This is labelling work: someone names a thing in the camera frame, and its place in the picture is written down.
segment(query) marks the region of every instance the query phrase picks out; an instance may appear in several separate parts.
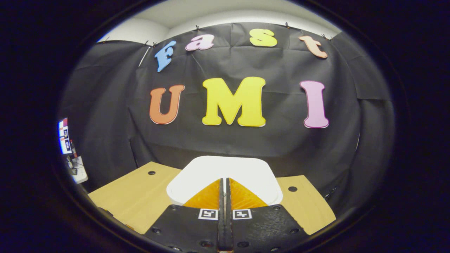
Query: computer screen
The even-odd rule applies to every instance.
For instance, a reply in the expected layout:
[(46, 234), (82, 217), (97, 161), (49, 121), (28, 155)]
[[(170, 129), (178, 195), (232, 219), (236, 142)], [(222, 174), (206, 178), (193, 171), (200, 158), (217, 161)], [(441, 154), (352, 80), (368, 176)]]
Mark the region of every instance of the computer screen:
[(59, 145), (61, 146), (61, 153), (71, 154), (72, 150), (70, 148), (67, 118), (58, 122), (58, 132), (59, 132)]

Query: foam letter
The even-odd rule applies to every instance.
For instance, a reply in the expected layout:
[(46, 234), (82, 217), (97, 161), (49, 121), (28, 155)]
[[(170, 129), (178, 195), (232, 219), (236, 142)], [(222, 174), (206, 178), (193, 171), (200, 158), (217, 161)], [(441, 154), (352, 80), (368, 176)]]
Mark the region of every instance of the foam letter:
[(306, 92), (308, 104), (308, 117), (303, 124), (308, 128), (328, 127), (329, 121), (325, 118), (324, 98), (322, 97), (325, 86), (317, 81), (302, 81), (300, 87)]
[(180, 105), (180, 94), (185, 89), (184, 85), (174, 85), (170, 87), (169, 91), (172, 93), (170, 100), (169, 112), (166, 114), (161, 114), (161, 97), (166, 89), (157, 88), (150, 92), (152, 100), (150, 102), (150, 119), (156, 124), (167, 125), (175, 120), (178, 114), (178, 106)]
[(308, 50), (315, 56), (321, 58), (327, 58), (328, 55), (324, 51), (320, 51), (319, 46), (320, 42), (313, 40), (310, 36), (301, 36), (299, 37), (301, 41), (306, 43)]
[(238, 124), (245, 127), (262, 127), (266, 119), (262, 117), (261, 92), (266, 81), (260, 77), (246, 77), (233, 95), (222, 78), (211, 78), (203, 82), (207, 89), (205, 125), (220, 125), (221, 117), (217, 107), (222, 111), (225, 121), (231, 125), (242, 106), (242, 115)]
[(191, 39), (191, 43), (186, 45), (187, 51), (194, 51), (197, 49), (205, 50), (211, 48), (214, 44), (212, 41), (214, 40), (214, 35), (211, 34), (204, 34), (197, 36), (193, 39)]
[(277, 39), (273, 35), (275, 34), (271, 30), (253, 29), (250, 31), (250, 42), (255, 46), (275, 46)]
[(159, 52), (155, 54), (156, 60), (158, 60), (158, 72), (163, 70), (169, 63), (171, 62), (171, 58), (167, 58), (168, 56), (172, 56), (173, 54), (173, 46), (176, 44), (176, 41), (171, 41), (165, 47), (163, 47)]

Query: letter m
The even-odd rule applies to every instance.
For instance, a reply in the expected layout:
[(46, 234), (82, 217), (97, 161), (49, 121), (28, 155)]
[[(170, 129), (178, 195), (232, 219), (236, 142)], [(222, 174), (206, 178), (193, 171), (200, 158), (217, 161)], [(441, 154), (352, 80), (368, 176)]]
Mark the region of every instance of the letter m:
[(203, 82), (207, 90), (205, 125), (220, 125), (222, 119), (217, 115), (217, 108), (222, 111), (225, 121), (231, 125), (242, 107), (238, 124), (246, 127), (262, 127), (266, 119), (261, 111), (261, 92), (266, 81), (261, 77), (246, 77), (233, 95), (222, 78), (211, 78)]

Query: wooden table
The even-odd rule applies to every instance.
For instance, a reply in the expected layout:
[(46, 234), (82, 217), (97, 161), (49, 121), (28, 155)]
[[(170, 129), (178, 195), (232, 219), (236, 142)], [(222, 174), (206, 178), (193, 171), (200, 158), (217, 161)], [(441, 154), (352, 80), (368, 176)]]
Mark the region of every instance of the wooden table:
[[(172, 202), (166, 187), (180, 169), (150, 162), (89, 193), (92, 201), (120, 222), (144, 234)], [(279, 177), (283, 205), (309, 235), (336, 219), (327, 202), (305, 176)], [(296, 191), (289, 191), (294, 186)]]

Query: ceiling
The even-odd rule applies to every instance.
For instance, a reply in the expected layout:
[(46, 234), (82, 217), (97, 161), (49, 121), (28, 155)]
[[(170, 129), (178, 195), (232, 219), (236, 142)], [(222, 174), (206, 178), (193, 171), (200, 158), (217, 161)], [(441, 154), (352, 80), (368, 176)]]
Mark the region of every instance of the ceiling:
[(337, 27), (318, 15), (286, 0), (167, 0), (134, 17), (148, 19), (171, 29), (191, 19), (225, 11), (246, 9), (286, 13), (340, 32)]

